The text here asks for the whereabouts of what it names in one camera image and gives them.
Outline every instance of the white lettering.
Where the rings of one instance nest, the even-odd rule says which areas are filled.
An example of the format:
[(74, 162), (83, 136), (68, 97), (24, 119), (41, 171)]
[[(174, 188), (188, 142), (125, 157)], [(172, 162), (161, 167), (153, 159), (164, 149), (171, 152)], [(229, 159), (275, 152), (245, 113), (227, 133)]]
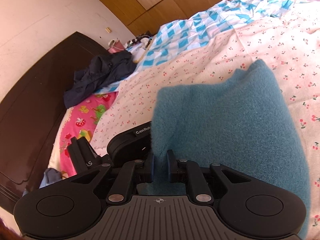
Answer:
[(149, 130), (149, 129), (151, 129), (151, 127), (150, 127), (150, 126), (148, 126), (148, 127), (146, 127), (146, 128), (143, 128), (143, 129), (142, 129), (142, 130), (140, 130), (140, 131), (136, 131), (136, 134), (139, 134), (139, 133), (145, 132), (145, 131), (147, 131), (147, 130)]

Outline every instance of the teal fleece cloth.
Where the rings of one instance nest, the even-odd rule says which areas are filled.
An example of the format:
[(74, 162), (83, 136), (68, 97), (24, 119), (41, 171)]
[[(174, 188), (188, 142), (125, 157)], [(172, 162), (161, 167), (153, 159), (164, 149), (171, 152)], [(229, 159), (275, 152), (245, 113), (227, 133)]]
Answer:
[[(185, 194), (168, 182), (166, 151), (202, 167), (222, 163), (289, 190), (310, 210), (308, 165), (272, 71), (262, 60), (224, 83), (162, 88), (152, 120), (155, 181), (143, 193)], [(305, 221), (299, 236), (307, 233)]]

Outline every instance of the strawberry print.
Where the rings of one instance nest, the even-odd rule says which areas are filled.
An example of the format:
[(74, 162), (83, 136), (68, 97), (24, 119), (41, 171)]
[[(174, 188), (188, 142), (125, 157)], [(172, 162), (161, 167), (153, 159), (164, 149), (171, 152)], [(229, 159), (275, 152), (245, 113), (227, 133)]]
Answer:
[(70, 158), (68, 149), (64, 149), (64, 150), (63, 150), (63, 153), (64, 153), (64, 155), (65, 155), (67, 158)]
[(77, 121), (76, 121), (76, 126), (84, 126), (85, 125), (85, 119), (83, 118), (77, 118)]
[(65, 135), (65, 138), (66, 138), (66, 139), (70, 139), (71, 136), (72, 136), (72, 135), (71, 135), (70, 133), (67, 133), (67, 134)]

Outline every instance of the circular button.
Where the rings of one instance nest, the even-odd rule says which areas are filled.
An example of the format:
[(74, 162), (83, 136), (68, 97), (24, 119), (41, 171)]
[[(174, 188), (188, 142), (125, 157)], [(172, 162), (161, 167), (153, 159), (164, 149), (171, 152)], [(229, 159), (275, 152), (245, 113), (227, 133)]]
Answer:
[(197, 201), (200, 202), (208, 202), (211, 200), (211, 196), (207, 195), (207, 194), (200, 194), (196, 196)]
[(120, 194), (113, 194), (113, 195), (110, 195), (108, 199), (112, 202), (119, 202), (119, 201), (123, 201), (124, 197)]
[(75, 203), (66, 196), (49, 196), (38, 202), (38, 211), (48, 217), (58, 217), (69, 213)]
[(282, 202), (276, 197), (269, 195), (256, 195), (247, 199), (247, 209), (259, 216), (274, 216), (283, 209)]

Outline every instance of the crosshair marking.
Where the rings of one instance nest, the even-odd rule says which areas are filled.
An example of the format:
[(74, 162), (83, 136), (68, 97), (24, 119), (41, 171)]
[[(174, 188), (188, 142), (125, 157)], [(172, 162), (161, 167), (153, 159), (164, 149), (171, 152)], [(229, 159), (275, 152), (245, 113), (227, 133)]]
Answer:
[(160, 203), (162, 203), (163, 201), (165, 201), (164, 199), (162, 199), (162, 198), (157, 198), (156, 200), (155, 200), (156, 202), (158, 202), (159, 204)]

